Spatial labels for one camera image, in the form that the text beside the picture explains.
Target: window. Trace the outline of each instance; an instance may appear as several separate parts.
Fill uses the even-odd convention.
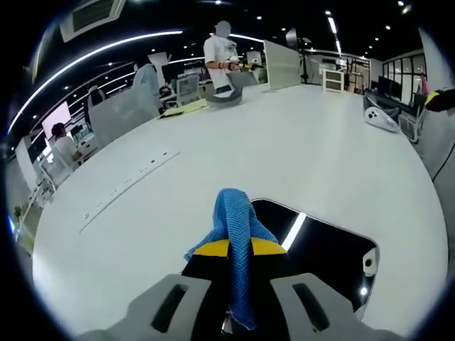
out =
[[[393,63],[389,63],[389,80],[393,80]]]
[[[422,81],[422,78],[420,76],[412,76],[414,78],[414,82],[412,83],[412,92],[417,92],[417,89],[419,89],[420,82]]]
[[[425,67],[425,58],[423,55],[417,55],[413,57],[412,64],[414,65],[413,73],[417,74],[427,73],[427,68]]]
[[[411,58],[403,58],[403,73],[412,73]]]
[[[402,102],[409,104],[412,94],[417,91],[421,82],[421,74],[427,74],[424,55],[399,58],[390,63],[382,64],[384,77],[402,85]]]
[[[409,104],[411,102],[411,95],[412,95],[412,76],[411,75],[403,75],[403,83],[402,83],[402,102],[405,104]]]
[[[401,73],[401,59],[395,61],[395,74]]]
[[[395,79],[394,81],[401,84],[401,59],[395,61]]]

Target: computer monitor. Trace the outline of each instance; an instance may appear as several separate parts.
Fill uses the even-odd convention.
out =
[[[371,81],[371,89],[379,89],[379,82],[376,82],[374,80]]]
[[[34,162],[39,155],[46,148],[46,138],[44,134],[41,134],[36,138],[36,140],[28,148],[28,156],[30,156],[31,162]]]
[[[379,79],[378,79],[378,92],[380,92],[381,94],[391,94],[391,84],[390,84],[390,80],[388,80],[387,78],[385,77],[381,77],[379,76]]]
[[[68,109],[68,103],[63,102],[57,109],[55,109],[49,116],[47,116],[42,125],[44,134],[47,139],[52,137],[52,127],[57,123],[66,124],[71,120],[70,110]]]
[[[401,100],[402,96],[402,86],[400,83],[390,81],[390,94]]]

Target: yellow part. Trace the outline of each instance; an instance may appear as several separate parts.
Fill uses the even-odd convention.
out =
[[[194,254],[200,254],[201,256],[218,256],[227,257],[229,249],[229,239],[218,240],[217,242],[211,242],[204,244],[199,249],[194,251]]]
[[[253,245],[253,254],[255,256],[286,253],[286,250],[279,246],[277,243],[266,239],[251,237],[251,242]],[[199,249],[196,249],[196,251],[194,251],[194,254],[199,254],[201,256],[227,257],[228,249],[229,239],[222,239],[218,240],[217,242],[204,244]]]
[[[199,99],[195,102],[191,102],[190,104],[183,105],[181,107],[176,107],[176,108],[170,108],[167,109],[163,113],[163,117],[171,117],[173,115],[181,114],[182,112],[184,114],[188,114],[190,112],[195,112],[196,110],[202,109],[207,106],[207,102],[205,99]]]
[[[439,93],[436,91],[433,91],[427,98],[427,101],[425,102],[425,105],[427,105],[434,97],[439,96]]]
[[[260,256],[264,254],[286,253],[286,250],[279,246],[277,243],[271,242],[266,239],[251,237],[251,242],[253,244],[253,253],[255,254],[255,256]]]

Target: white table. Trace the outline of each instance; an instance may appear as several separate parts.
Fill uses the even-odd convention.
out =
[[[363,121],[362,97],[296,86],[245,90],[241,105],[153,120],[84,163],[44,208],[33,278],[71,332],[107,328],[185,265],[211,229],[221,188],[267,197],[374,240],[379,271],[363,322],[407,335],[444,287],[447,238],[436,191],[402,134]],[[81,215],[138,158],[177,157],[82,233]]]

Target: white shirt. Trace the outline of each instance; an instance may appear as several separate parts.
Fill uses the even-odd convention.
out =
[[[233,41],[227,38],[218,37],[214,34],[204,43],[205,63],[225,62],[231,57],[237,56],[237,51],[235,50],[236,46],[237,44]],[[208,68],[208,73],[210,73],[210,78],[213,81],[213,87],[217,89],[226,85],[232,86],[227,75],[230,72],[231,71],[226,69]]]
[[[140,67],[133,79],[133,87],[141,84],[147,84],[150,87],[151,95],[153,96],[156,108],[159,109],[163,106],[159,99],[159,83],[158,73],[152,64],[145,64]]]
[[[57,141],[55,141],[54,148],[58,150],[62,159],[70,167],[73,167],[73,164],[75,163],[73,155],[77,152],[77,148],[73,140],[69,136],[60,137]]]

